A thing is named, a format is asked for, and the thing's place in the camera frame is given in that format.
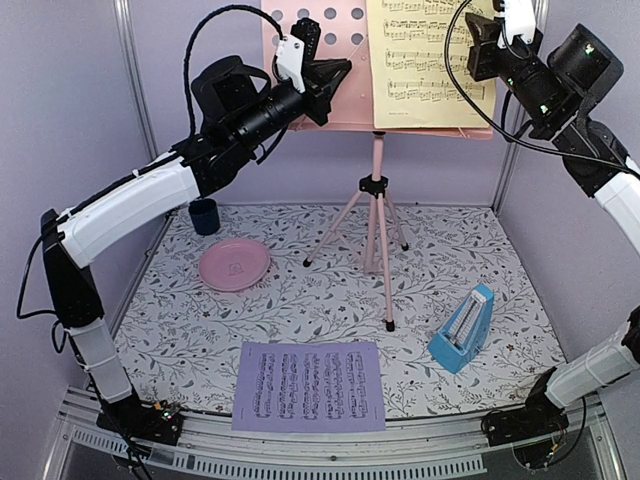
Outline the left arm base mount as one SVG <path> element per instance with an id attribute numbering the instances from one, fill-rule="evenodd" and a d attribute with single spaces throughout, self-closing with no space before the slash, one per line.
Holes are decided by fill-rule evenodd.
<path id="1" fill-rule="evenodd" d="M 122 437 L 176 446 L 183 421 L 181 413 L 171 406 L 157 408 L 128 397 L 115 403 L 105 403 L 96 425 Z"/>

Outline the yellow sheet music page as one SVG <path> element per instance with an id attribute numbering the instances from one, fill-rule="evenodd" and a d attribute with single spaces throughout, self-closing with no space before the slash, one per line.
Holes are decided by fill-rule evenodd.
<path id="1" fill-rule="evenodd" d="M 451 83 L 487 115 L 494 112 L 496 82 L 474 82 L 467 72 L 472 38 L 460 17 L 449 44 L 455 0 L 376 0 L 366 3 L 374 126 L 383 130 L 486 128 Z"/>

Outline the blue metronome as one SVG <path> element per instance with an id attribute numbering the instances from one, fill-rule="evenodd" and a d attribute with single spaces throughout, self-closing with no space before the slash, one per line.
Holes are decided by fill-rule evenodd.
<path id="1" fill-rule="evenodd" d="M 458 374 L 484 348 L 492 323 L 494 294 L 485 285 L 471 290 L 428 345 L 435 361 Z"/>

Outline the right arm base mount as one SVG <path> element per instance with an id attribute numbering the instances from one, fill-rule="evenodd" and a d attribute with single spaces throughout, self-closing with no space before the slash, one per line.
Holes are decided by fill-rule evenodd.
<path id="1" fill-rule="evenodd" d="M 569 419 L 564 411 L 549 412 L 538 407 L 495 409 L 482 418 L 480 427 L 492 447 L 525 441 L 532 443 L 535 439 L 542 439 L 544 445 L 552 447 L 564 442 Z"/>

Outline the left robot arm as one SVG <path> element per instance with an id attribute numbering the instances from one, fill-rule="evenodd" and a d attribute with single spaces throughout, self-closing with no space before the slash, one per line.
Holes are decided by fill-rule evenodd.
<path id="1" fill-rule="evenodd" d="M 111 419 L 128 434 L 148 426 L 148 412 L 103 321 L 90 266 L 107 248 L 166 212 L 225 188 L 256 149 L 306 116 L 328 121 L 331 101 L 352 69 L 347 59 L 305 60 L 296 74 L 256 88 L 268 74 L 237 55 L 218 60 L 188 82 L 203 114 L 201 130 L 69 211 L 41 218 L 43 260 L 56 317 L 69 332 L 84 370 L 110 405 Z"/>

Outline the pink music stand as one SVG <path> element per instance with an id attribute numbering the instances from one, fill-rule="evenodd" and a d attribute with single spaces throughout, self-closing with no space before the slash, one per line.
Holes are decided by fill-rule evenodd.
<path id="1" fill-rule="evenodd" d="M 373 140 L 372 169 L 359 182 L 356 192 L 328 227 L 303 264 L 310 266 L 321 249 L 333 240 L 345 237 L 340 226 L 361 197 L 369 200 L 366 244 L 356 256 L 365 273 L 382 273 L 386 302 L 384 325 L 394 331 L 389 244 L 396 241 L 403 250 L 409 245 L 403 234 L 397 210 L 391 198 L 388 181 L 382 174 L 384 138 L 388 133 L 432 135 L 449 138 L 489 140 L 492 131 L 486 128 L 389 129 L 374 126 L 373 84 L 366 17 L 368 1 L 263 1 L 261 7 L 273 14 L 285 28 L 310 17 L 320 24 L 318 52 L 322 56 L 345 57 L 352 62 L 332 101 L 332 111 L 326 129 L 344 132 L 367 132 Z"/>

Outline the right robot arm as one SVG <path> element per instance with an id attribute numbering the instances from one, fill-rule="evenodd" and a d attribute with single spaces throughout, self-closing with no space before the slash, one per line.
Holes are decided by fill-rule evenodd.
<path id="1" fill-rule="evenodd" d="M 639 166 L 611 130 L 590 112 L 621 78 L 624 67 L 590 30 L 577 25 L 547 59 L 538 56 L 536 27 L 511 34 L 506 7 L 489 19 L 468 13 L 471 33 L 467 68 L 476 81 L 499 78 L 528 113 L 530 138 L 549 140 L 567 172 L 639 245 Z M 579 358 L 542 374 L 517 415 L 517 427 L 537 436 L 556 412 L 639 367 L 639 312 Z"/>

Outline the purple sheet music page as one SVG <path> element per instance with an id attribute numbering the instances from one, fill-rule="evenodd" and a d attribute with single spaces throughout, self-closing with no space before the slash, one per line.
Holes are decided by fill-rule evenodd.
<path id="1" fill-rule="evenodd" d="M 376 344 L 242 345 L 233 430 L 382 432 L 386 429 L 385 417 Z"/>

